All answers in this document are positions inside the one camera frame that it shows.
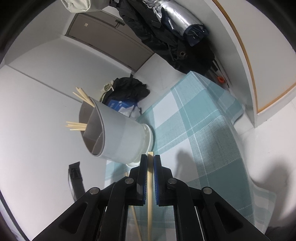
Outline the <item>white shoulder bag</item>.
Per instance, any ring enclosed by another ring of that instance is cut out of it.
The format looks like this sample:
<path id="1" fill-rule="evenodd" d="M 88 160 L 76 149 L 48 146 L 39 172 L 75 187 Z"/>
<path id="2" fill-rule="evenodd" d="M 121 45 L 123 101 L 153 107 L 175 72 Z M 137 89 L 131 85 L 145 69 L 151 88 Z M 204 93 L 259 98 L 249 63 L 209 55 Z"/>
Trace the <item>white shoulder bag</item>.
<path id="1" fill-rule="evenodd" d="M 100 11 L 110 5 L 109 0 L 61 0 L 63 6 L 71 13 L 88 13 Z"/>

